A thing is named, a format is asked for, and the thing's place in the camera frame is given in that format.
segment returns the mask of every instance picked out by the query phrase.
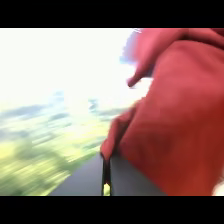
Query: green vegetation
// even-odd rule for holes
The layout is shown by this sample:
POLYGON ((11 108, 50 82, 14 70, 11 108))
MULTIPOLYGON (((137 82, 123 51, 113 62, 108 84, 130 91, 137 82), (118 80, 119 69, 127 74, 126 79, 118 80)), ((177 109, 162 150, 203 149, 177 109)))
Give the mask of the green vegetation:
POLYGON ((0 195, 48 195, 99 151, 111 119, 124 110, 101 111, 94 99, 79 122, 62 98, 0 111, 0 195))

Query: person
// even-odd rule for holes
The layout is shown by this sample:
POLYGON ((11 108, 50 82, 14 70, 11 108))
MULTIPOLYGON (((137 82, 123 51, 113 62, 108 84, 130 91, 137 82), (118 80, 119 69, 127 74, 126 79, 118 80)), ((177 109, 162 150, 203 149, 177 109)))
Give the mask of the person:
POLYGON ((224 163, 224 28, 145 28, 132 46, 147 95, 115 118, 101 153, 117 150, 167 195, 212 195, 224 163))

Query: white sky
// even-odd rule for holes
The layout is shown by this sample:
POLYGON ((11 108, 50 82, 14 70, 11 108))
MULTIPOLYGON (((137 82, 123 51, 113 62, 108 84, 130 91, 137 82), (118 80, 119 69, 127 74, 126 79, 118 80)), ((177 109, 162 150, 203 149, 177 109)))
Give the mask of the white sky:
POLYGON ((119 98, 119 91, 128 91, 126 78, 134 72, 134 67, 119 64, 131 32, 0 29, 0 103, 39 102, 56 89, 78 101, 90 95, 119 98))

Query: red fabric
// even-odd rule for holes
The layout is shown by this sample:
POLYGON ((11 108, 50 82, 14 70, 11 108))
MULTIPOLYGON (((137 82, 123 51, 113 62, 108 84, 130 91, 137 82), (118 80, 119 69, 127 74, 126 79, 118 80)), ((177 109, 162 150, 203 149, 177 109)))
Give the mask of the red fabric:
POLYGON ((116 118, 101 152, 116 148, 168 195, 211 195, 224 164, 224 29, 144 29, 128 85, 155 64, 145 98, 116 118))

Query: sky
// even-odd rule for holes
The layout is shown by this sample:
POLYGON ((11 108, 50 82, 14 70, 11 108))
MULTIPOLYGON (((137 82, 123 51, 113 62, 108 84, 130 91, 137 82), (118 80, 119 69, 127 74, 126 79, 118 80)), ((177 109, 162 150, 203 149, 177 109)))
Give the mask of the sky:
POLYGON ((135 70, 119 63, 132 31, 0 29, 0 103, 43 102, 57 89, 72 102, 90 97, 121 101, 130 92, 126 79, 135 70))

